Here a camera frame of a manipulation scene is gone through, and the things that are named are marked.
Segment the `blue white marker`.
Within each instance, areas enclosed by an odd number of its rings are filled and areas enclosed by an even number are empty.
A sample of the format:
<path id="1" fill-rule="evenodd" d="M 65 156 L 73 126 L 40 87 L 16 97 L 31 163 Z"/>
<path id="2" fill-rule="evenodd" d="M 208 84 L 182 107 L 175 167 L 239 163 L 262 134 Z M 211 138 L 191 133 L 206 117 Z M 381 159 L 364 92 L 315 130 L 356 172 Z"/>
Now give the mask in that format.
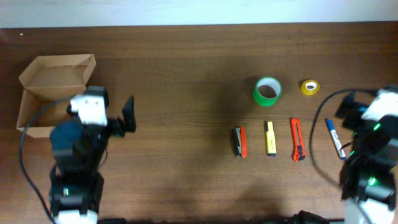
<path id="1" fill-rule="evenodd" d="M 339 137 L 338 137 L 338 135 L 336 133 L 336 129 L 335 129 L 335 126 L 334 126 L 332 120 L 331 119 L 326 119 L 325 122 L 326 122 L 326 126 L 327 126 L 327 128 L 328 128 L 328 130 L 330 132 L 330 136 L 332 138 L 333 144 L 335 145 L 335 149 L 336 149 L 336 151 L 338 153 L 339 158 L 341 160 L 345 160 L 346 159 L 346 154 L 345 154 L 344 150 L 342 149 L 341 142 L 340 142 Z"/>

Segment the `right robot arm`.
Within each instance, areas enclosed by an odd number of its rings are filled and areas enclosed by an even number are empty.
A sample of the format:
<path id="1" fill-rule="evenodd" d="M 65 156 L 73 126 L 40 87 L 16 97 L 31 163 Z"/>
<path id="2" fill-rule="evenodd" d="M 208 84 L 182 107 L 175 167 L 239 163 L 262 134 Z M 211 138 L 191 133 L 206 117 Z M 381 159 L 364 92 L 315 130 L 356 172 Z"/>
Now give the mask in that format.
<path id="1" fill-rule="evenodd" d="M 379 90 L 370 105 L 349 94 L 336 116 L 354 132 L 340 172 L 345 223 L 392 223 L 397 208 L 397 93 Z"/>

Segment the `green tape roll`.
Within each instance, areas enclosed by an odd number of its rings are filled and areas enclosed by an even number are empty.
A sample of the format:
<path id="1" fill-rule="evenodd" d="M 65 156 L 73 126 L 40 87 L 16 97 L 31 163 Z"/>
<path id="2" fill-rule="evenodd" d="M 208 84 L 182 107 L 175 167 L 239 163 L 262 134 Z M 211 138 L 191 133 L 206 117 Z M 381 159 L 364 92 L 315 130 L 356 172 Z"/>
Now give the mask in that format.
<path id="1" fill-rule="evenodd" d="M 260 78 L 254 87 L 254 101 L 261 106 L 274 105 L 282 94 L 282 85 L 274 77 Z"/>

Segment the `yellow tape roll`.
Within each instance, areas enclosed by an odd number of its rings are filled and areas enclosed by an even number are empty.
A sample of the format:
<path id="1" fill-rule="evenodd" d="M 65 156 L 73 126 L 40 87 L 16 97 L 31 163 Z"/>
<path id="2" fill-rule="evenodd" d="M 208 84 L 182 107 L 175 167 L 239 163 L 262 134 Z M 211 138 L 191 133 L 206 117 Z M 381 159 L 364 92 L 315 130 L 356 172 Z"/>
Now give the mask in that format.
<path id="1" fill-rule="evenodd" d="M 304 95 L 312 96 L 315 95 L 320 89 L 320 84 L 316 80 L 305 80 L 300 90 Z"/>

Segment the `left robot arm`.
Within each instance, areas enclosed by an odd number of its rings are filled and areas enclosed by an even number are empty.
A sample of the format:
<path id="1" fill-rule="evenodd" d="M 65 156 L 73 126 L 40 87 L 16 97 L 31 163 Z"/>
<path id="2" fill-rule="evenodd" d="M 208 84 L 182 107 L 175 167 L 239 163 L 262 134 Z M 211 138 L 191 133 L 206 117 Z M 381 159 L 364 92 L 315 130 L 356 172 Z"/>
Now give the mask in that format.
<path id="1" fill-rule="evenodd" d="M 134 97 L 122 118 L 106 116 L 103 96 L 77 95 L 68 112 L 72 118 L 50 134 L 55 165 L 50 171 L 50 213 L 55 223 L 97 223 L 104 179 L 100 163 L 110 137 L 135 132 Z"/>

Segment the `brown cardboard box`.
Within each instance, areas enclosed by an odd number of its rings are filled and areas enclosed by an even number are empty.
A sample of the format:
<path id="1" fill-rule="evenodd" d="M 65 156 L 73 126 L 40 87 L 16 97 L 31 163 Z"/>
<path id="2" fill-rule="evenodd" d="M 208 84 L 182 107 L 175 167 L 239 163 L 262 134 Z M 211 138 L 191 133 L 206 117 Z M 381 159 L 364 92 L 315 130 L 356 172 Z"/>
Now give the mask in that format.
<path id="1" fill-rule="evenodd" d="M 23 131 L 49 103 L 83 93 L 95 67 L 93 54 L 36 57 L 19 76 L 24 91 L 16 129 Z"/>

